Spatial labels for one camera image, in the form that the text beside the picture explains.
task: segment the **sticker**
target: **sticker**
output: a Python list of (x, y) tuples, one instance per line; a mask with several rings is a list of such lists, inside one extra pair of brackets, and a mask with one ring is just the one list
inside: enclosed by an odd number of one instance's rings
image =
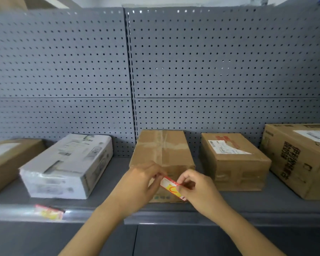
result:
[(294, 130), (294, 132), (320, 143), (320, 130)]
[(35, 205), (35, 213), (41, 215), (44, 218), (59, 221), (63, 219), (64, 211), (59, 209), (54, 209), (47, 206)]
[(4, 154), (5, 152), (11, 150), (13, 147), (16, 147), (20, 143), (6, 143), (0, 145), (0, 155)]
[(224, 140), (209, 140), (209, 143), (217, 154), (251, 155), (251, 153), (228, 146)]
[(176, 195), (178, 198), (181, 198), (183, 201), (186, 201), (187, 198), (185, 198), (184, 196), (182, 196), (178, 191), (177, 191), (177, 186), (179, 184), (175, 181), (173, 181), (172, 179), (168, 178), (167, 176), (165, 176), (162, 181), (160, 182), (160, 186), (162, 186), (163, 188), (167, 189), (170, 193)]

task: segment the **gray shelf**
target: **gray shelf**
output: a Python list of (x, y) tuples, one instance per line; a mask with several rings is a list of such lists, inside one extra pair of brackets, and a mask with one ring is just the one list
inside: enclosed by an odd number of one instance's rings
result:
[[(90, 197), (86, 200), (30, 198), (21, 180), (0, 193), (0, 220), (52, 222), (34, 212), (35, 204), (65, 211), (62, 222), (83, 223), (110, 194), (128, 169), (130, 158), (114, 157)], [(202, 171), (198, 159), (197, 170)], [(258, 226), (320, 226), (320, 201), (298, 197), (272, 173), (261, 192), (222, 192), (235, 210)], [(128, 217), (125, 224), (213, 225), (190, 203), (149, 203)]]

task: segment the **package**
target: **package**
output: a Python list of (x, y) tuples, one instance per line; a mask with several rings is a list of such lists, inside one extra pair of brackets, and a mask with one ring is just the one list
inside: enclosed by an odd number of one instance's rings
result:
[(45, 146), (41, 139), (13, 139), (0, 142), (0, 190), (19, 176), (19, 167)]
[(107, 135), (68, 134), (20, 168), (33, 198), (86, 199), (113, 156)]
[(260, 149), (296, 194), (320, 200), (320, 124), (267, 124)]
[(218, 190), (263, 189), (271, 161), (239, 133), (202, 133), (199, 158)]
[[(177, 180), (187, 169), (196, 169), (183, 131), (142, 130), (129, 166), (148, 161), (161, 165), (172, 180)], [(150, 202), (183, 202), (160, 187)]]

